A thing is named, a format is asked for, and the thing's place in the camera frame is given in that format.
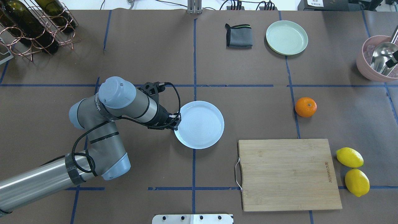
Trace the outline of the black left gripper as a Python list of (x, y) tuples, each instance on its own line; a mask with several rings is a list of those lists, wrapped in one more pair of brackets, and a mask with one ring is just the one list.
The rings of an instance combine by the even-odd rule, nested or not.
[(182, 116), (180, 112), (171, 114), (163, 106), (158, 106), (154, 118), (148, 122), (148, 129), (178, 130), (181, 120)]

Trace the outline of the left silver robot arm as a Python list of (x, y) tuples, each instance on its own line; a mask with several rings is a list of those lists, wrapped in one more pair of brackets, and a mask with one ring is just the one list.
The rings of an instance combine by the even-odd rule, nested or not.
[(147, 82), (136, 88), (121, 77), (110, 77), (89, 98), (69, 110), (69, 119), (84, 133), (71, 152), (20, 175), (1, 181), (1, 217), (52, 194), (101, 176), (113, 180), (131, 164), (116, 121), (129, 120), (148, 129), (177, 130), (181, 113), (169, 113), (159, 103), (159, 93), (170, 82)]

